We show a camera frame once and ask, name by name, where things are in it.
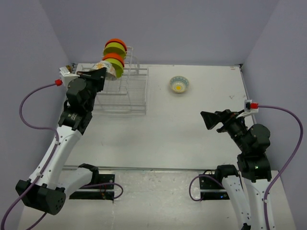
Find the white floral patterned bowl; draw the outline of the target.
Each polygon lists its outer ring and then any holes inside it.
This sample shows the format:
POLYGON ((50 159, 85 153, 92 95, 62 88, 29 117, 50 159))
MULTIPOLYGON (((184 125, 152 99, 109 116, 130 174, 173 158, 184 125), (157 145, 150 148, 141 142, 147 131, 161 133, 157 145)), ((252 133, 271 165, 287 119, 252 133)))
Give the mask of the white floral patterned bowl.
POLYGON ((106 68, 106 77, 105 77, 106 80, 108 80, 108 81, 117 80, 117 74, 116 74, 115 68, 112 66, 112 64, 110 62, 100 61, 100 62, 94 64, 92 66, 92 68, 90 69, 90 71, 98 70, 98 69, 102 69, 102 68, 106 68))

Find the blue yellow patterned bowl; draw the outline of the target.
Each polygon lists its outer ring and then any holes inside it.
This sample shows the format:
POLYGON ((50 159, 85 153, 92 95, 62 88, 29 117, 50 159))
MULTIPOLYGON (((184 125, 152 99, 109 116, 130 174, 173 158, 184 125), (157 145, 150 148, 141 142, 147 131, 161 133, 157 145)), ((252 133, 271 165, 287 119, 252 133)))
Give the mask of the blue yellow patterned bowl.
POLYGON ((184 93, 189 88, 189 80, 183 76, 174 76, 170 79, 169 86, 175 93, 184 93))

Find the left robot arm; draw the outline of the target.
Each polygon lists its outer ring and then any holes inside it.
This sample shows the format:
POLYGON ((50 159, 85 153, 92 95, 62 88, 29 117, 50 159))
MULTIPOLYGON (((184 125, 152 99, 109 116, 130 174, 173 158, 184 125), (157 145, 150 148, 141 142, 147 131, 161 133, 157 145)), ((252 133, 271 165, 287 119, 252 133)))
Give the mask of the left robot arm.
POLYGON ((24 205, 48 213, 58 214, 66 198, 83 186, 99 185, 98 168, 83 163, 64 182, 59 181, 63 166, 76 143, 85 133, 91 119, 96 96, 104 89, 110 74, 107 68, 78 71, 67 84, 66 100, 55 136, 42 161, 29 179, 20 180, 16 191, 24 205))

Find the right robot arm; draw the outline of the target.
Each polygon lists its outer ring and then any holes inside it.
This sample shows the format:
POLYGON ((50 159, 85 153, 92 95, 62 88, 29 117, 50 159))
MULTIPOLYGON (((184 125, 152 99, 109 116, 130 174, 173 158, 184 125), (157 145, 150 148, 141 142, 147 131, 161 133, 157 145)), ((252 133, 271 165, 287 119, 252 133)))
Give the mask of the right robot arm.
POLYGON ((243 112, 230 110, 201 112, 208 130, 218 123, 218 133, 226 132, 240 149, 237 166, 219 165, 211 179, 224 188, 232 203, 241 230, 267 230, 274 227, 272 204, 267 191, 272 180, 271 166, 266 156, 270 146, 270 131, 261 124, 245 125, 243 112))

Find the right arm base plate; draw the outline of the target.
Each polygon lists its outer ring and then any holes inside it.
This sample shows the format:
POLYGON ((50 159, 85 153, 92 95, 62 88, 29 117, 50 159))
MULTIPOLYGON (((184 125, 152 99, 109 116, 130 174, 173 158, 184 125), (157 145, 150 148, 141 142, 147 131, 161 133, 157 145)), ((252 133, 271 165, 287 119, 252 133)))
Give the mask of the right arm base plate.
POLYGON ((229 200, 226 190, 215 181, 207 177, 199 178, 201 201, 205 200, 229 200))

